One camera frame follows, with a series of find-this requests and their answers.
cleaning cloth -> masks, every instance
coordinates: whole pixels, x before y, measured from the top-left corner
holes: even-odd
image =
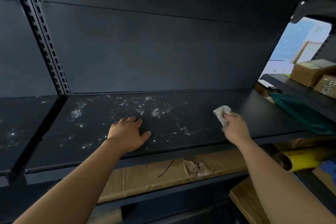
[[[231,108],[227,105],[223,105],[216,110],[213,110],[213,113],[217,116],[223,127],[225,127],[228,121],[223,117],[223,114],[231,114]]]

human hand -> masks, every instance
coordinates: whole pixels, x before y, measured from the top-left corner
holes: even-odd
[[[108,132],[107,141],[114,142],[123,154],[142,146],[151,135],[150,131],[140,135],[139,128],[142,119],[136,119],[135,116],[122,118],[119,122],[112,124]]]
[[[239,144],[252,140],[246,122],[237,113],[232,112],[231,115],[224,114],[224,118],[228,121],[223,128],[225,137],[233,144]]]

upper shelf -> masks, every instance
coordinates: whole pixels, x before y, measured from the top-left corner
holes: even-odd
[[[332,121],[336,121],[336,101],[334,99],[301,85],[284,74],[264,74],[261,79],[271,83]]]

